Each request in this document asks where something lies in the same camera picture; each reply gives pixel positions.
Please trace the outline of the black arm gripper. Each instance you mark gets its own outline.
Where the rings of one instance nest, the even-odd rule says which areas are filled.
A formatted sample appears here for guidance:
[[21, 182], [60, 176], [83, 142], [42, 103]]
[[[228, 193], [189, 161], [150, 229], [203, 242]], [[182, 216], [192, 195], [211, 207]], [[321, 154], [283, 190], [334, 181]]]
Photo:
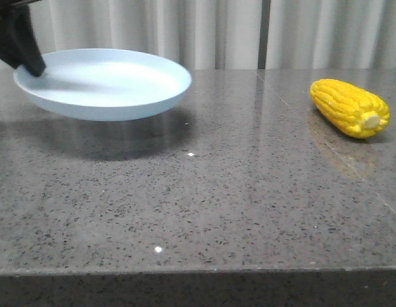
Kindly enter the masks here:
[[[34, 77], [40, 77], [46, 66], [38, 48], [28, 6], [36, 0], [0, 0], [0, 60], [12, 68], [24, 65]], [[3, 19], [15, 9], [14, 21]]]

